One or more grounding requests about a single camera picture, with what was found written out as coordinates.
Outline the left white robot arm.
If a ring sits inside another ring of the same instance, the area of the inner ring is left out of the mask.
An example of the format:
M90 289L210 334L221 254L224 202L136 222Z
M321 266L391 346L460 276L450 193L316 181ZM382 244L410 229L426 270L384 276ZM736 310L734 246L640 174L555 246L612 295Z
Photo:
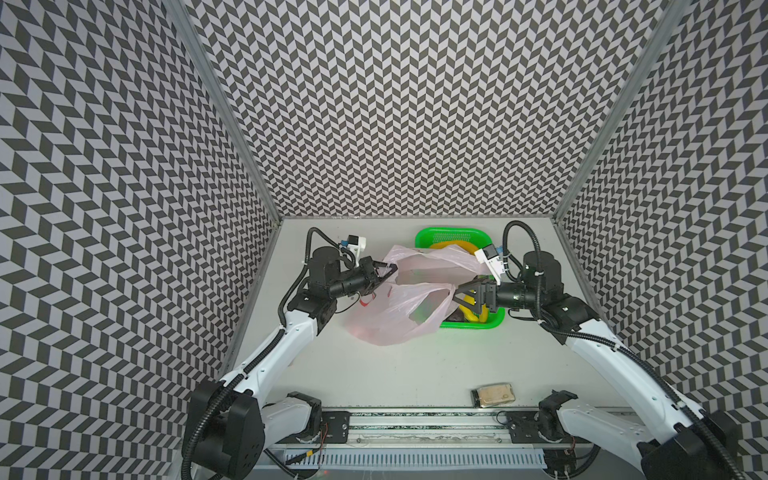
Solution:
M278 305L279 325L240 365L193 391L185 427L180 476L199 465L215 478L243 479L269 448L286 438L313 441L321 433L322 403L291 392L268 396L287 367L337 312L338 300L368 296L396 271L366 256L352 261L339 247L320 247Z

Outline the pink printed plastic bag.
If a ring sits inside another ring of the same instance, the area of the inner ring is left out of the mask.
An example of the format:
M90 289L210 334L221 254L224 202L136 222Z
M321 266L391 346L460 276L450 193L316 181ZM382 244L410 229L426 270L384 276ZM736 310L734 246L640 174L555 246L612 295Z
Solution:
M410 249L394 246L384 262L398 270L377 295L353 309L344 321L353 337L376 346L390 346L439 330L457 308L456 288L488 268L473 254L457 246L443 249Z

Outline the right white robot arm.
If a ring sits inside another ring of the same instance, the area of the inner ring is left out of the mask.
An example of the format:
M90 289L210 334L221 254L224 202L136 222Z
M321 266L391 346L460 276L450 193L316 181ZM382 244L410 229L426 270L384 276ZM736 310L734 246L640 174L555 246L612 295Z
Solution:
M647 479L742 479L736 461L740 428L723 411L708 413L678 392L633 353L584 300L563 290L561 266L549 253L531 251L519 277L504 282L502 253L492 245L474 253L483 277L459 286L455 300L484 309L527 309L536 323L606 380L639 420L623 420L580 402L567 390L540 401L539 436L550 443L581 438L623 459Z

